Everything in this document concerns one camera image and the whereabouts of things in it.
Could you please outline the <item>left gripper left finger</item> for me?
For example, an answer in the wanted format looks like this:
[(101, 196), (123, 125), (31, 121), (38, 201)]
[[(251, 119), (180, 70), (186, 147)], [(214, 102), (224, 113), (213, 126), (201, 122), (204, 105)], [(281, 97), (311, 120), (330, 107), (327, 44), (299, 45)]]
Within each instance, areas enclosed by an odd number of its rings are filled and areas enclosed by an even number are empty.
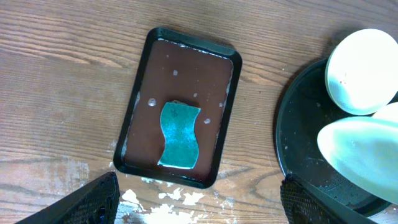
[(107, 172), (17, 224), (113, 224), (120, 191), (115, 172)]

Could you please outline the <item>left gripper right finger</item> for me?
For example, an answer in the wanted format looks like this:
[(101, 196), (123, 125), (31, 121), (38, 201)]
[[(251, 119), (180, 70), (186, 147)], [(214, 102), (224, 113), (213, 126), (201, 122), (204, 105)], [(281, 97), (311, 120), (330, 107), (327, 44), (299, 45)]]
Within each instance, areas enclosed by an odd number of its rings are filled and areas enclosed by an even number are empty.
[(347, 181), (314, 186), (287, 174), (280, 199), (289, 223), (372, 223), (379, 213), (379, 198)]

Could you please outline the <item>light blue plate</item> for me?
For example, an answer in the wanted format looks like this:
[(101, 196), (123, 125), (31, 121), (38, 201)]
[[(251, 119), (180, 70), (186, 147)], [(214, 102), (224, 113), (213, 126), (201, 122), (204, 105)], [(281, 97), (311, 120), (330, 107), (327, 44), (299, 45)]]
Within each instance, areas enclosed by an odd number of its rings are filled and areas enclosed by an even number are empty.
[(368, 116), (343, 118), (323, 127), (317, 144), (343, 177), (397, 203), (397, 123)]
[(397, 42), (378, 29), (362, 29), (344, 38), (325, 69), (332, 101), (353, 115), (372, 114), (397, 93)]

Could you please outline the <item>green yellow sponge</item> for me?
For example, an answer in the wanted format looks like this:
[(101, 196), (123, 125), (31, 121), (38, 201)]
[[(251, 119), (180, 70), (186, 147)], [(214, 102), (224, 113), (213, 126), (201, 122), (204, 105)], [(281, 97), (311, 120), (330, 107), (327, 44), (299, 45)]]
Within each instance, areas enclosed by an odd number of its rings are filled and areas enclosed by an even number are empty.
[(165, 145), (158, 165), (176, 169), (193, 169), (199, 155), (195, 122), (201, 109), (167, 102), (160, 114), (160, 127)]

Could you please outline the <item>yellow plate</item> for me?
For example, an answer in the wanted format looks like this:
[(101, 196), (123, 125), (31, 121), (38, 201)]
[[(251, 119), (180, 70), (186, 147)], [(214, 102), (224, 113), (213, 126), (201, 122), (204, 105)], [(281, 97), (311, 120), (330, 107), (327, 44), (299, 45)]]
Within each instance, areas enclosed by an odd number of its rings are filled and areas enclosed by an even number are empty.
[(398, 123), (398, 102), (389, 103), (372, 115), (373, 118)]

